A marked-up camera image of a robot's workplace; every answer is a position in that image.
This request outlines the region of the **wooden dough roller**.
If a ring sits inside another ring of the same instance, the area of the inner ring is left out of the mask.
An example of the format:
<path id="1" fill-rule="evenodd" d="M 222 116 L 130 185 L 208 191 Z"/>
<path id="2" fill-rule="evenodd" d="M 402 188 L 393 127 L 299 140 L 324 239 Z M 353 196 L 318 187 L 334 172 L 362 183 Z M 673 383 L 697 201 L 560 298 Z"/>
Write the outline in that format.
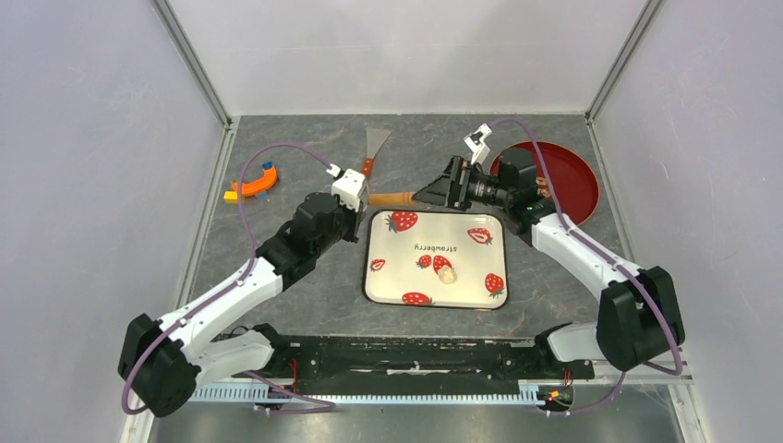
<path id="1" fill-rule="evenodd" d="M 373 193 L 367 199 L 370 207 L 410 207 L 415 206 L 413 192 Z"/>

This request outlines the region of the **white strawberry print tray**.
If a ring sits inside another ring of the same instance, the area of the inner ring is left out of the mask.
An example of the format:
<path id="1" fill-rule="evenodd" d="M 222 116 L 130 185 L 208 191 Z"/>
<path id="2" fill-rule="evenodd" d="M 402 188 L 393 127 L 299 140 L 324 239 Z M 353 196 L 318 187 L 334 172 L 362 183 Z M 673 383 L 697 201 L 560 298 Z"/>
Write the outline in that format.
<path id="1" fill-rule="evenodd" d="M 442 267 L 454 284 L 439 281 Z M 504 228 L 490 214 L 381 210 L 368 226 L 363 293 L 382 305 L 499 309 L 509 296 Z"/>

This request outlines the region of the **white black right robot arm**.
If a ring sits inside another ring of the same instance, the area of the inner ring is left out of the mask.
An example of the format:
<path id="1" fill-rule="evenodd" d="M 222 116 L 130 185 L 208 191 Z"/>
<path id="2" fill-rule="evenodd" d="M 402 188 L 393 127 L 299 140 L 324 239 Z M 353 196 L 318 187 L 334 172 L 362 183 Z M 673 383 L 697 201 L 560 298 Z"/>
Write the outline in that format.
<path id="1" fill-rule="evenodd" d="M 584 233 L 554 194 L 539 194 L 538 182 L 547 177 L 535 150 L 503 151 L 495 174 L 454 156 L 412 199 L 450 210 L 475 203 L 500 210 L 510 233 L 558 262 L 597 299 L 596 322 L 543 333 L 547 343 L 533 352 L 540 374 L 555 377 L 577 360 L 604 360 L 622 372 L 646 365 L 680 374 L 685 331 L 671 275 L 636 265 Z"/>

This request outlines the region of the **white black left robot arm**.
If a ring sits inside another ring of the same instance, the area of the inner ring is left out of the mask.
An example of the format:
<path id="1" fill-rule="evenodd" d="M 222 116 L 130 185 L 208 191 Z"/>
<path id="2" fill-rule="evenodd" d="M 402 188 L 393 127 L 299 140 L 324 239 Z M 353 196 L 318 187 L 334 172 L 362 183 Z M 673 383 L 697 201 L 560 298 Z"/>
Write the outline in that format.
<path id="1" fill-rule="evenodd" d="M 127 327 L 118 373 L 123 411 L 165 417 L 200 388 L 247 371 L 283 374 L 288 350 L 256 330 L 227 340 L 218 335 L 252 308 L 307 276 L 340 241 L 356 242 L 366 198 L 311 193 L 280 229 L 218 287 L 157 319 L 147 314 Z"/>

